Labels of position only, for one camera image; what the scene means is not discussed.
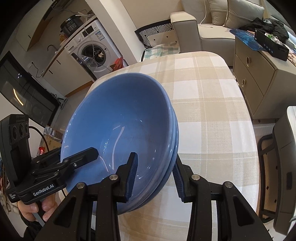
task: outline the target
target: table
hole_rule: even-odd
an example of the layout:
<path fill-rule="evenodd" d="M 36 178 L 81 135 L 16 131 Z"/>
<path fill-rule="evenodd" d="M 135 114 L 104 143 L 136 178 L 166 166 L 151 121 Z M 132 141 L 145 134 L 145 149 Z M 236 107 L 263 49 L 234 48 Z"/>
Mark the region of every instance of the table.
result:
<path fill-rule="evenodd" d="M 127 72 L 150 75 L 167 91 L 178 119 L 178 153 L 183 164 L 209 182 L 233 182 L 256 210 L 259 164 L 254 130 L 225 61 L 210 52 L 163 56 L 105 75 L 89 92 L 112 76 Z M 214 202 L 212 210 L 215 237 Z M 151 202 L 118 217 L 121 240 L 186 240 L 190 213 L 191 203 L 181 202 L 171 175 Z"/>

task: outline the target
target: white cabinet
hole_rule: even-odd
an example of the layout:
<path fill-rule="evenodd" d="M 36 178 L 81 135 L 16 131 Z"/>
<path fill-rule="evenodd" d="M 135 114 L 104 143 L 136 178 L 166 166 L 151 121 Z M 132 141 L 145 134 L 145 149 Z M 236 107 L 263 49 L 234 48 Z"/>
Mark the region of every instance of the white cabinet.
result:
<path fill-rule="evenodd" d="M 63 50 L 54 60 L 44 78 L 64 96 L 93 81 L 90 75 L 66 50 Z"/>
<path fill-rule="evenodd" d="M 43 20 L 53 0 L 40 0 L 20 22 L 16 40 L 25 51 L 37 43 L 50 20 Z"/>

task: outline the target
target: clothing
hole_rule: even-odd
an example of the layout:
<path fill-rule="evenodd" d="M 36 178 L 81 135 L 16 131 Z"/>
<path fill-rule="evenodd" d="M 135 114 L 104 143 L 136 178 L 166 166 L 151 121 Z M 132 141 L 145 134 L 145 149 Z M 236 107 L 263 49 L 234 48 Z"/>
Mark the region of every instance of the clothing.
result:
<path fill-rule="evenodd" d="M 255 18 L 251 23 L 248 23 L 239 29 L 254 32 L 257 28 L 278 37 L 278 40 L 285 44 L 286 40 L 289 38 L 289 34 L 285 29 L 284 24 L 279 20 L 271 18 L 267 18 L 266 20 L 263 21 L 260 18 Z"/>
<path fill-rule="evenodd" d="M 28 226 L 24 232 L 24 240 L 25 241 L 34 241 L 37 234 L 41 230 L 42 226 L 40 225 L 39 222 L 28 221 L 27 219 L 24 218 L 24 216 L 21 214 L 21 212 L 20 212 L 20 217 L 23 220 L 23 222 L 25 223 L 25 225 Z M 93 229 L 91 229 L 91 241 L 94 241 L 94 240 L 95 240 L 95 231 Z"/>

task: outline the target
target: stacked bowls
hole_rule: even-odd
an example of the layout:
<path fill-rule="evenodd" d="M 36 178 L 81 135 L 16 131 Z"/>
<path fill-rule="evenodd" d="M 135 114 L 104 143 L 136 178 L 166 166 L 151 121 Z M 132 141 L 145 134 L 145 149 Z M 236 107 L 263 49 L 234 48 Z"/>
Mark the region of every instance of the stacked bowls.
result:
<path fill-rule="evenodd" d="M 75 170 L 67 190 L 78 182 L 90 185 L 102 181 L 136 152 L 138 169 L 132 196 L 127 203 L 118 203 L 118 213 L 135 210 L 165 185 L 178 144 L 177 118 L 162 85 L 140 73 L 114 76 L 90 92 L 70 119 L 61 161 L 89 147 L 96 148 L 99 157 Z"/>

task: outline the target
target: drawer handle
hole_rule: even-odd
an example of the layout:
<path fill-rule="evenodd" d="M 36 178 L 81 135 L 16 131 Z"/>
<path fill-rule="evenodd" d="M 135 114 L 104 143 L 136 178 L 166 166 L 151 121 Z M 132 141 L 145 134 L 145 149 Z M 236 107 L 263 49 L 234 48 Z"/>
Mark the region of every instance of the drawer handle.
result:
<path fill-rule="evenodd" d="M 246 85 L 247 81 L 245 79 L 242 80 L 242 87 Z"/>
<path fill-rule="evenodd" d="M 251 58 L 247 57 L 247 66 L 248 66 L 248 67 L 250 67 L 251 62 L 252 62 L 252 61 L 251 61 Z"/>

